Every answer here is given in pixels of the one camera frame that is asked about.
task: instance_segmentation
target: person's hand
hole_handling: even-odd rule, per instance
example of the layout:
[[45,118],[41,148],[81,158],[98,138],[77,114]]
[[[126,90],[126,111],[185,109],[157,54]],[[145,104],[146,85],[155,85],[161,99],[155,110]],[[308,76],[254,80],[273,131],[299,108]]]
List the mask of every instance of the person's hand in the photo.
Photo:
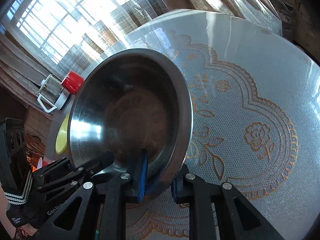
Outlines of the person's hand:
[[26,224],[24,226],[22,226],[22,229],[28,233],[29,235],[33,236],[33,234],[38,231],[38,229],[35,229],[32,225],[30,224]]

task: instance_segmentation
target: red object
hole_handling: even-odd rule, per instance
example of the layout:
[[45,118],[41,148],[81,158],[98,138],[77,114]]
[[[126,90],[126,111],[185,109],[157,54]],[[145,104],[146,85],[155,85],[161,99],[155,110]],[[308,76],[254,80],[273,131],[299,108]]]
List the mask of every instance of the red object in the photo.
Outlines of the red object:
[[46,161],[42,160],[42,167],[47,166],[49,163],[47,163]]
[[61,82],[61,85],[67,89],[70,94],[75,95],[84,82],[83,77],[74,71],[70,71],[68,75]]

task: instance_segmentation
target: black device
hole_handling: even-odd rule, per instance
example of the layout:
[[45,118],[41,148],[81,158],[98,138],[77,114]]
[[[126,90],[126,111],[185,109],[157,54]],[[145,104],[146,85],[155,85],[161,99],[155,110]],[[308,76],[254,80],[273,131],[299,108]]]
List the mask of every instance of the black device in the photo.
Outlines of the black device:
[[[13,149],[11,136],[24,133],[23,122],[6,119],[0,123],[1,183],[5,192],[21,196],[28,185],[29,164],[25,142]],[[74,168],[62,158],[31,174],[24,203],[11,202],[8,218],[16,227],[26,223],[39,230],[32,240],[124,240],[126,203],[139,203],[144,196],[148,153],[129,161],[125,173],[100,172],[114,161],[111,152]],[[214,185],[189,172],[184,164],[171,184],[177,204],[189,203],[190,240],[216,240],[212,203],[221,240],[283,240],[272,225],[230,183]]]

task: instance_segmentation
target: wall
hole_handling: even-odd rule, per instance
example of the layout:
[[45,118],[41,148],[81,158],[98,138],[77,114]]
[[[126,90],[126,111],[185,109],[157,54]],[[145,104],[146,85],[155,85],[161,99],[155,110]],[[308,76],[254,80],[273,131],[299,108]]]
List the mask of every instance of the wall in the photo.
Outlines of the wall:
[[26,134],[37,137],[44,145],[47,143],[51,120],[33,107],[28,108],[24,130]]
[[294,30],[293,42],[298,43],[306,53],[320,62],[320,31],[299,0],[283,0],[293,7]]
[[13,118],[24,120],[27,109],[0,87],[0,120]]

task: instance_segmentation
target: metal screw head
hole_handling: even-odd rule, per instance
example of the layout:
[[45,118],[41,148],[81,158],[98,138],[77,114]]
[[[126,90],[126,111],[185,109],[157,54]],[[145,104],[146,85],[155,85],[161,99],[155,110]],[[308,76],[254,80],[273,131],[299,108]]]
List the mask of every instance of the metal screw head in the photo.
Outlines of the metal screw head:
[[229,190],[229,189],[232,188],[232,185],[231,185],[229,182],[225,182],[225,183],[222,184],[222,187],[223,187],[224,189]]
[[122,173],[120,176],[121,179],[130,179],[130,174],[129,173]]
[[186,179],[191,179],[191,180],[193,180],[193,179],[195,179],[196,178],[196,176],[193,174],[193,173],[188,173],[188,174],[186,174]]
[[90,182],[90,181],[88,181],[88,182],[86,182],[86,183],[83,184],[83,187],[84,187],[85,189],[92,188],[92,187],[93,187],[93,183]]

